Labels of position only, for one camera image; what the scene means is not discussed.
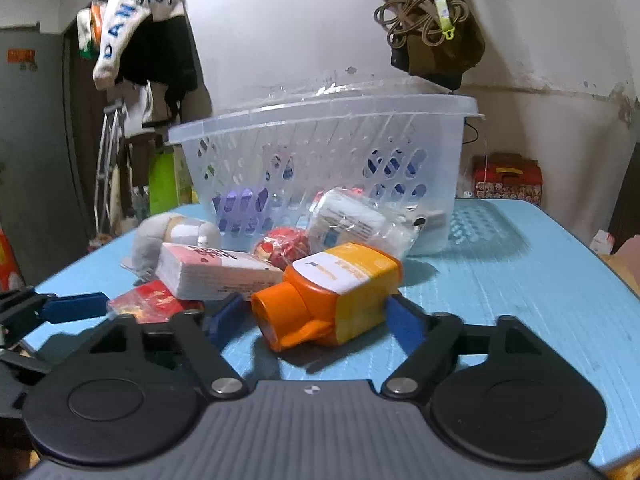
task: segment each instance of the table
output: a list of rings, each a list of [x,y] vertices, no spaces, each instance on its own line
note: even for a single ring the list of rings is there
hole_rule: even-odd
[[[199,205],[178,211],[203,218]],[[41,284],[59,296],[102,291],[115,298],[132,288],[119,266],[133,234],[89,254]],[[588,248],[535,206],[511,200],[458,200],[449,247],[405,263],[402,293],[427,312],[492,324],[519,317],[596,386],[607,425],[592,457],[596,466],[640,450],[640,301]],[[44,358],[59,361],[104,318],[44,324],[25,338]],[[379,388],[405,358],[381,326],[338,349],[311,344],[278,359],[248,323],[223,351],[250,383],[259,379],[371,379]],[[481,356],[465,359],[476,364]]]

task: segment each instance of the orange and green package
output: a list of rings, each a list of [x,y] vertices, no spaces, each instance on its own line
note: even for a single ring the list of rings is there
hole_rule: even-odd
[[[382,323],[401,282],[400,261],[347,243],[293,262],[282,283],[252,295],[252,310],[273,351],[305,341],[336,346]]]

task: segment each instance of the laundry basket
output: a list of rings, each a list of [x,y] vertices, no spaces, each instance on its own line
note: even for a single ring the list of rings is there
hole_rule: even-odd
[[[440,94],[333,97],[225,114],[171,129],[223,234],[250,250],[274,226],[305,226],[318,193],[343,186],[434,213],[412,254],[449,235],[465,118],[475,99]]]

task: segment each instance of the black cable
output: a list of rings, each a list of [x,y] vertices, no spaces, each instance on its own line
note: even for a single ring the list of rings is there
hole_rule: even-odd
[[[473,131],[475,131],[476,133],[476,138],[473,140],[465,140],[462,144],[471,144],[472,142],[476,142],[476,140],[478,140],[480,138],[480,134],[478,133],[478,130],[476,130],[476,128],[474,126],[472,126],[471,124],[466,122],[465,119],[465,126],[468,126],[469,128],[471,128]]]

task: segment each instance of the black circular disc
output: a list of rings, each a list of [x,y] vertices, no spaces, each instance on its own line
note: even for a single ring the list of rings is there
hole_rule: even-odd
[[[175,445],[199,410],[196,391],[171,370],[98,354],[43,378],[22,414],[45,455],[75,465],[119,466]]]
[[[485,363],[448,377],[431,399],[437,428],[470,455],[507,466],[588,458],[606,418],[597,391],[582,378],[521,364]]]

